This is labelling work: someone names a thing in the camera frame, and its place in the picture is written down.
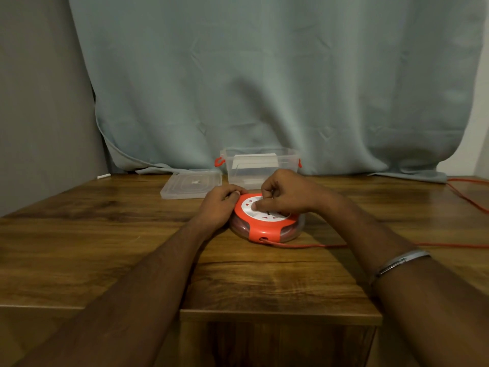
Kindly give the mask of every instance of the person's left hand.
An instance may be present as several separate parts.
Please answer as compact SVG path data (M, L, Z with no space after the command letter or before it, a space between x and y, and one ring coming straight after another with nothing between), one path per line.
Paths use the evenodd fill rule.
M245 193L246 189L234 184L214 187L207 193L195 219L208 229L209 237L229 220L236 202Z

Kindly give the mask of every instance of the person's left arm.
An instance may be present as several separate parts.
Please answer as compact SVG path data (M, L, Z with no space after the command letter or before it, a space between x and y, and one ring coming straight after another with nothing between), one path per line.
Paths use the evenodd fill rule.
M15 366L152 366L197 250L246 192L236 185L210 191L183 228Z

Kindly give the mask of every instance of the person's right arm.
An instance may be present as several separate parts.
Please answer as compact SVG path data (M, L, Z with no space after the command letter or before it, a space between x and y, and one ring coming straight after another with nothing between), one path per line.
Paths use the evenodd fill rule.
M416 249L350 199L290 170L276 171L262 194L253 209L319 214L345 240L368 277ZM424 365L489 365L489 297L436 260L402 264L377 279L374 290Z

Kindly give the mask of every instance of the red cord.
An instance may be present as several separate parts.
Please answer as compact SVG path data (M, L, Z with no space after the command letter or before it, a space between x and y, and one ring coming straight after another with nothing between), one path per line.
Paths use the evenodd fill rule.
M469 183L477 183L477 184L487 184L489 185L489 181L487 180L479 180L479 179L467 179L467 178L450 178L447 181L465 181ZM477 207L479 210L485 212L486 214L489 213L489 209L481 206L479 203L476 203L474 200L470 199L468 196L463 194L461 191L459 191L457 188L455 188L452 184L449 182L446 183L453 191L454 193L463 198L464 200L469 201L472 203L475 207ZM340 244L340 245L321 245L321 244L312 244L312 245L288 245L286 243L278 243L278 242L272 242L269 241L265 238L261 238L260 242L255 242L259 243L261 245L267 245L267 246L275 246L275 247L282 247L282 248L311 248L311 247L323 247L323 248L342 248L342 247L348 247L347 244ZM430 243L430 242L419 242L415 244L416 246L433 246L433 247L461 247L461 248L489 248L489 245L466 245L466 244L460 244L460 243Z
M448 181L465 181L465 182L468 182L468 183L477 183L477 184L487 184L487 185L489 185L489 181L488 180L466 179L466 178L450 178L450 179L447 180L447 183L446 184L453 190L453 192L457 196L459 196L460 198L463 198L464 200L468 201L469 203L472 203L475 207L477 207L482 212L485 212L486 214L489 214L489 208L485 208L484 206L482 206L479 203L475 202L474 200L470 199L467 195L463 194L461 191L459 191L457 188L455 188Z

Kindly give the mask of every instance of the silver bracelet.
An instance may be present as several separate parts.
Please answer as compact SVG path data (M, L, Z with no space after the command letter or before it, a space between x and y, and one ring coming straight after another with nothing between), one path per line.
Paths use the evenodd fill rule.
M428 251L413 250L408 253L402 254L401 256L395 257L394 259L385 263L374 275L370 277L369 284L372 285L377 278L382 277L389 270L394 269L395 267L398 267L401 264L407 263L408 261L424 256L431 256L431 255Z

